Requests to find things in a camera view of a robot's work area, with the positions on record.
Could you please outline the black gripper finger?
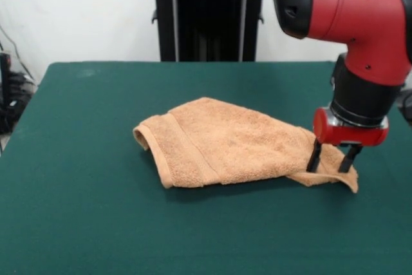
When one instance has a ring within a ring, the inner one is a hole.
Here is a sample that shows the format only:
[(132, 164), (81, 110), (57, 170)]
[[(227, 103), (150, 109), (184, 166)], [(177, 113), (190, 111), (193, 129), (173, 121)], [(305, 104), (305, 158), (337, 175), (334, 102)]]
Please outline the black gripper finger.
[(319, 167), (319, 163), (320, 163), (321, 152), (322, 152), (322, 144), (317, 139), (315, 139), (314, 148), (313, 148), (311, 157), (306, 167), (307, 172), (317, 171), (317, 168)]
[(353, 144), (350, 146), (339, 166), (340, 173), (347, 173), (350, 170), (356, 156), (362, 151), (362, 149), (363, 146), (361, 144)]

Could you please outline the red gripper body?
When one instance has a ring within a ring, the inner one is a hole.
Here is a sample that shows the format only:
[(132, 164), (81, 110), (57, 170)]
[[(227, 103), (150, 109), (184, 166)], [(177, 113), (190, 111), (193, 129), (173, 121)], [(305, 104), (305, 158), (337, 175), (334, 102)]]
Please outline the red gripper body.
[(321, 144), (377, 146), (383, 143), (388, 135), (389, 121), (384, 117), (380, 125), (374, 128), (354, 126), (338, 119), (330, 108), (318, 108), (315, 111), (313, 127), (315, 137)]

